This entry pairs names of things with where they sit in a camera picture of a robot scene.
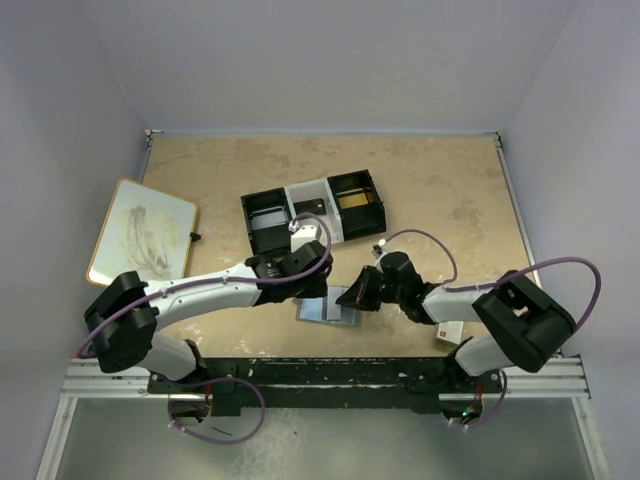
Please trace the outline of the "grey card holder wallet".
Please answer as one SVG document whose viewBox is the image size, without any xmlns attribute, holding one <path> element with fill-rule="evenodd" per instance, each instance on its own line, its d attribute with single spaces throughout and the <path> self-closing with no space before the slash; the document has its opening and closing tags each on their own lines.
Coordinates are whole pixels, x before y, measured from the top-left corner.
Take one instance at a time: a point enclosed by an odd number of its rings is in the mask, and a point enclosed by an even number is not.
<svg viewBox="0 0 640 480">
<path fill-rule="evenodd" d="M 357 327 L 360 312 L 336 303 L 346 291 L 343 286 L 329 286 L 324 297 L 298 299 L 296 319 L 327 326 Z"/>
</svg>

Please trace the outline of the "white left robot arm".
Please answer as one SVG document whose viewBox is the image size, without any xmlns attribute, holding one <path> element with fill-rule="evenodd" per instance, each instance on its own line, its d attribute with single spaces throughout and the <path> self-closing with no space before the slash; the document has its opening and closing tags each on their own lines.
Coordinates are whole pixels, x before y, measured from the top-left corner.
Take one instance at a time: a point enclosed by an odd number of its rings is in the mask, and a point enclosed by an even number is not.
<svg viewBox="0 0 640 480">
<path fill-rule="evenodd" d="M 257 255 L 222 271 L 178 280 L 144 281 L 118 275 L 84 313 L 89 331 L 78 353 L 95 357 L 105 374 L 140 366 L 184 392 L 202 387 L 206 369 L 191 340 L 162 329 L 206 313 L 323 297 L 333 258 L 317 240 L 293 252 Z"/>
</svg>

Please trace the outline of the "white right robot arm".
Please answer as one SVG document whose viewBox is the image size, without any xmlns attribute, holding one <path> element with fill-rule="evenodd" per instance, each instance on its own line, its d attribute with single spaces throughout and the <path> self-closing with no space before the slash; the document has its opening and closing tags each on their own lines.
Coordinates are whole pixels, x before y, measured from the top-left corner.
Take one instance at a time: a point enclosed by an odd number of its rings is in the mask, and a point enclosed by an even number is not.
<svg viewBox="0 0 640 480">
<path fill-rule="evenodd" d="M 483 324 L 488 334 L 464 341 L 445 366 L 446 383 L 456 391 L 469 390 L 481 375 L 501 368 L 536 373 L 577 331 L 571 314 L 525 276 L 505 275 L 493 287 L 449 290 L 424 281 L 402 252 L 363 267 L 336 303 L 365 312 L 394 304 L 423 325 Z"/>
</svg>

